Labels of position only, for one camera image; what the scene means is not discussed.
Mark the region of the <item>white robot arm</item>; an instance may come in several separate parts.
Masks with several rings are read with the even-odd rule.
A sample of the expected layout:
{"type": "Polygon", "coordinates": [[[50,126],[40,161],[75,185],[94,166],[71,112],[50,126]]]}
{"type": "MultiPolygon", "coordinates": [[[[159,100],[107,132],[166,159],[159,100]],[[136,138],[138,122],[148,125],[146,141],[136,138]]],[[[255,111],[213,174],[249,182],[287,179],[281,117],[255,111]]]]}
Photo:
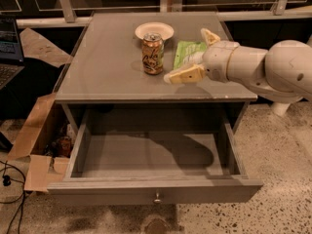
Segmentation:
{"type": "Polygon", "coordinates": [[[166,74],[167,83],[196,83],[205,77],[222,83],[235,82],[271,100],[278,115],[303,98],[312,101],[310,45],[284,40],[265,50],[222,40],[207,28],[201,34],[206,51],[166,74]]]}

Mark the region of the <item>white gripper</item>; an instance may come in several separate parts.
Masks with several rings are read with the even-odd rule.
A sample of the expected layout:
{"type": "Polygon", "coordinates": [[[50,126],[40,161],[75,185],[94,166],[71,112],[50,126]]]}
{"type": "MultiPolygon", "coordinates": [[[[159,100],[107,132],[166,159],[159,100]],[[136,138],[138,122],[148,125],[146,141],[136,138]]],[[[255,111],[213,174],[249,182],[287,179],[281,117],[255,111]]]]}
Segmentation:
{"type": "Polygon", "coordinates": [[[237,42],[220,41],[220,37],[207,28],[201,29],[201,35],[209,47],[202,56],[203,65],[187,63],[164,76],[168,84],[196,83],[206,76],[213,81],[227,83],[227,67],[233,52],[240,46],[237,42]]]}

